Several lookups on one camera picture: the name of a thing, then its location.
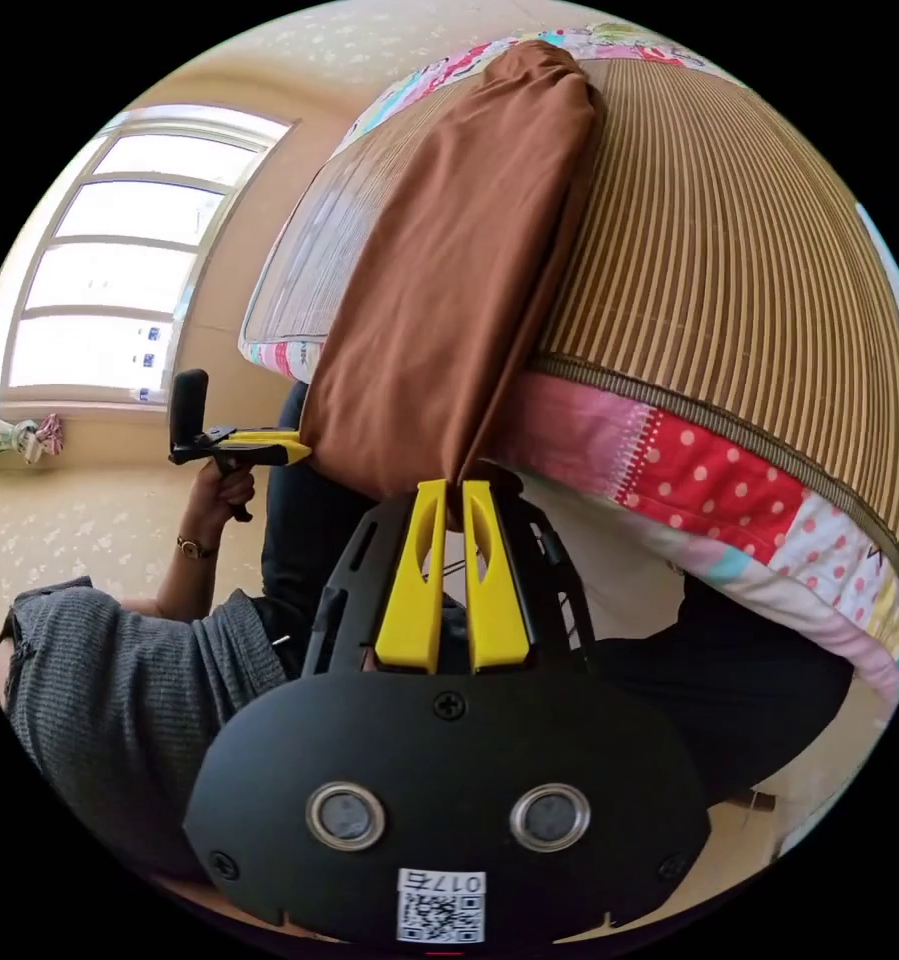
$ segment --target qr code sticker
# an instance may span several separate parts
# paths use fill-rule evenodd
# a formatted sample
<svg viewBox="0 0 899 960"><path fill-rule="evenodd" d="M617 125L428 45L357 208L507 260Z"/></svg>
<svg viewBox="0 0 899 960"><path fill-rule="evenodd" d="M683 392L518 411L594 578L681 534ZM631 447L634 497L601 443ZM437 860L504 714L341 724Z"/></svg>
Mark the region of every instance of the qr code sticker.
<svg viewBox="0 0 899 960"><path fill-rule="evenodd" d="M482 943L486 875L399 871L399 923L404 943Z"/></svg>

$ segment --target striped mat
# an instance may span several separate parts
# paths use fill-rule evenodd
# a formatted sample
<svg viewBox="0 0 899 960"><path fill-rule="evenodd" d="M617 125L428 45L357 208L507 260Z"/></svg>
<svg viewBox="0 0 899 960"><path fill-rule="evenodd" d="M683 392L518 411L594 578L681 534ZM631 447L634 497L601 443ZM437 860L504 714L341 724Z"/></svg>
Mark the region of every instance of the striped mat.
<svg viewBox="0 0 899 960"><path fill-rule="evenodd" d="M726 437L844 510L899 571L899 321L851 193L737 84L636 60L582 66L607 126L532 367ZM478 82L432 93L323 167L247 339L326 336L415 145Z"/></svg>

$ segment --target gray sweater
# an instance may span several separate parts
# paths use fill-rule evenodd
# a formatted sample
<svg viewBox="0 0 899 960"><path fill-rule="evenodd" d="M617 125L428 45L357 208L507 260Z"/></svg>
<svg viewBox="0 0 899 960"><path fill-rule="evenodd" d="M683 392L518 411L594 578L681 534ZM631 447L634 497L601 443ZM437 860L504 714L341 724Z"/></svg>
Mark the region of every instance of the gray sweater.
<svg viewBox="0 0 899 960"><path fill-rule="evenodd" d="M129 613L83 577L22 594L13 613L6 714L30 759L114 853L200 877L181 824L205 752L286 682L252 602L237 590L177 623Z"/></svg>

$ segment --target window frame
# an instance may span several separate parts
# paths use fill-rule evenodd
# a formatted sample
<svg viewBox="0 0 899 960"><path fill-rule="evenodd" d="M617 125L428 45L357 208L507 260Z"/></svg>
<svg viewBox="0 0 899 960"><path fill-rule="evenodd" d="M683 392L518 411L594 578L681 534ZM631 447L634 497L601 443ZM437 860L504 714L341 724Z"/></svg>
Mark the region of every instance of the window frame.
<svg viewBox="0 0 899 960"><path fill-rule="evenodd" d="M218 111L230 114L232 122L220 119L207 119L206 112ZM15 291L14 305L8 322L6 344L3 348L2 370L0 375L0 414L13 414L16 417L35 416L54 410L64 412L68 417L95 419L100 413L107 416L123 413L134 419L148 419L152 413L165 412L168 403L169 388L175 373L179 349L186 321L192 308L195 292L211 258L212 251L226 220L238 202L239 196L255 176L269 151L289 135L297 126L297 121L274 121L266 117L248 114L230 108L209 107L207 105L174 104L143 107L125 111L114 117L97 134L90 138L86 146L101 139L97 148L89 155L85 163L70 174L62 198L52 211L45 229L39 235L35 251L30 257L22 283ZM239 178L231 186L198 177L178 174L161 174L113 170L108 173L96 173L96 167L120 140L130 136L171 135L200 138L216 143L228 144L255 153ZM165 240L123 235L74 235L57 236L57 231L68 214L82 187L94 183L144 182L160 183L170 186L193 187L207 190L222 196L215 213L211 217L200 242L186 244ZM20 231L7 254L9 260L13 249L23 242L26 227ZM135 308L111 307L103 304L56 304L50 307L26 309L32 284L42 262L43 255L51 249L78 243L112 243L180 250L195 254L192 266L186 277L176 308L171 312L137 310ZM0 283L7 282L4 268L0 269ZM12 387L9 377L15 350L19 324L24 319L46 316L112 316L152 321L171 325L169 342L166 347L166 365L162 383L156 390L148 391L148 396L140 395L139 390L119 387L79 386L67 384L44 384L37 386Z"/></svg>

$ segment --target bed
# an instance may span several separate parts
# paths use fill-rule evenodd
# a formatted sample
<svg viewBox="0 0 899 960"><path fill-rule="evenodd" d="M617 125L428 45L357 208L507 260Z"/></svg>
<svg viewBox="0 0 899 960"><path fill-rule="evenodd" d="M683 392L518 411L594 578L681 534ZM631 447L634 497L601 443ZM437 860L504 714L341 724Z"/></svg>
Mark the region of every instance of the bed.
<svg viewBox="0 0 899 960"><path fill-rule="evenodd" d="M583 511L593 542L624 531L897 702L899 271L812 147L692 51L608 22L393 84L283 229L241 352L311 380L406 157L529 39L569 51L610 110L559 303L491 456L549 509Z"/></svg>

